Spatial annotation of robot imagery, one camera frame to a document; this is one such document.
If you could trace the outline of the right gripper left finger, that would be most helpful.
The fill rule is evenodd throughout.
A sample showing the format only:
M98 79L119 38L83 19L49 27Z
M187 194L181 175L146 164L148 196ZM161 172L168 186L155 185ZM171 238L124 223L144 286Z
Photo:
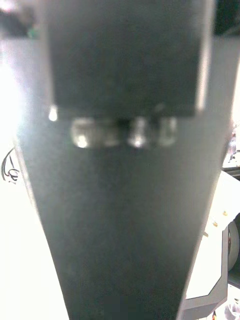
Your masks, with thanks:
M122 320L116 183L124 116L124 2L32 0L20 46L17 141L72 320Z

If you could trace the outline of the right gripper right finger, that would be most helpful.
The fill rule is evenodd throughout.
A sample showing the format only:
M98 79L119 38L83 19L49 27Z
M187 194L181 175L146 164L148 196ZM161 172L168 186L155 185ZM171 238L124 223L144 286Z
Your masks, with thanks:
M129 120L140 282L126 320L174 320L232 130L234 0L128 0L124 115Z

